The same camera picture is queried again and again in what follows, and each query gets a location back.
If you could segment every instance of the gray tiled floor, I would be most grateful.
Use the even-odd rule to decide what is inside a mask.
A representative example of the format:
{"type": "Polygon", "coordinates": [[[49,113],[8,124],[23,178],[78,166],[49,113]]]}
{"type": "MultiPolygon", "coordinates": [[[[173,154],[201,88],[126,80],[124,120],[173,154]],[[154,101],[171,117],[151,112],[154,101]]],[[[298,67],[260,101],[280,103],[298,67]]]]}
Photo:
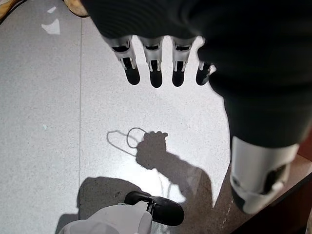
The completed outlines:
{"type": "MultiPolygon", "coordinates": [[[[171,42],[164,40],[159,89],[133,42],[137,86],[127,83],[92,21],[61,0],[29,0],[0,26],[1,233],[53,234],[78,212],[87,218],[140,189],[183,204],[185,222],[172,234],[229,233],[248,218],[233,204],[226,176],[222,99],[195,83],[201,41],[185,83],[174,88],[171,42]],[[50,35],[41,25],[56,19],[60,35],[50,35]],[[125,134],[133,127],[167,137],[148,134],[132,149],[125,134]]],[[[131,132],[137,141],[143,135],[131,132]]]]}

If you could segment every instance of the beige object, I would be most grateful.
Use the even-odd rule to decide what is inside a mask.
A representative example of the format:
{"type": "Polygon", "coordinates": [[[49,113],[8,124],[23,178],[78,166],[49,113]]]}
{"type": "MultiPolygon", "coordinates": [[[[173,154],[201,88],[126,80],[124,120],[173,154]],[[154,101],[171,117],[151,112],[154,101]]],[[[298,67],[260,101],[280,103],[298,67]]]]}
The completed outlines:
{"type": "Polygon", "coordinates": [[[80,0],[64,0],[64,3],[67,5],[68,9],[73,12],[76,16],[87,17],[88,12],[81,4],[80,0]]]}
{"type": "Polygon", "coordinates": [[[22,0],[0,0],[0,22],[9,11],[22,0]]]}

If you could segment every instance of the robotic hand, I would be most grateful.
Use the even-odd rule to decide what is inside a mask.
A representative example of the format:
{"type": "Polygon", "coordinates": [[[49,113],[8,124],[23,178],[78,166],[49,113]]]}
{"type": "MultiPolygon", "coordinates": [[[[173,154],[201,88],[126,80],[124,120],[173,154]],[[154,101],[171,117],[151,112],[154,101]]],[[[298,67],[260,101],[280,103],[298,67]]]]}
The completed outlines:
{"type": "Polygon", "coordinates": [[[173,84],[180,86],[196,36],[205,44],[196,82],[224,98],[231,135],[231,185],[237,206],[253,214],[287,181],[312,119],[312,5],[307,0],[81,0],[104,40],[139,83],[132,35],[138,35],[160,87],[161,45],[173,41],[173,84]],[[214,64],[217,71],[209,72],[214,64]]]}

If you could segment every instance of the white object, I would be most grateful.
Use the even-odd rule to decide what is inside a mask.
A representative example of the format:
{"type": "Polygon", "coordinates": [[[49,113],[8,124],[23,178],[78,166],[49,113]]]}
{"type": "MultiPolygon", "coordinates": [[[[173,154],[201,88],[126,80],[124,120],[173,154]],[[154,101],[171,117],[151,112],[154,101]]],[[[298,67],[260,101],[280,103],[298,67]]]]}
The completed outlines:
{"type": "Polygon", "coordinates": [[[147,203],[105,207],[87,220],[67,224],[59,234],[150,234],[152,216],[147,203]]]}
{"type": "Polygon", "coordinates": [[[52,14],[56,10],[56,8],[57,8],[56,6],[52,7],[51,9],[47,11],[47,13],[52,14]]]}
{"type": "Polygon", "coordinates": [[[290,163],[294,160],[299,145],[281,148],[265,148],[249,144],[238,137],[232,139],[231,185],[244,200],[242,210],[255,214],[263,209],[286,184],[290,163]],[[270,190],[264,192],[270,172],[284,169],[276,176],[270,190]]]}
{"type": "Polygon", "coordinates": [[[51,35],[60,35],[59,20],[56,19],[51,24],[42,24],[41,27],[51,35]]]}

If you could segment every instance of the floor tile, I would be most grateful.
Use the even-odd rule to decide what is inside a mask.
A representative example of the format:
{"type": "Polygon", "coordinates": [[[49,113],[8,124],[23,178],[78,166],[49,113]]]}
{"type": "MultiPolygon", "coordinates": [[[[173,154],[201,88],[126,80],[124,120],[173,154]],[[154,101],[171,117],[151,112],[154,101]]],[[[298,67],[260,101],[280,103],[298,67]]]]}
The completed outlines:
{"type": "Polygon", "coordinates": [[[2,234],[53,234],[77,212],[80,42],[59,0],[29,0],[0,25],[2,234]]]}

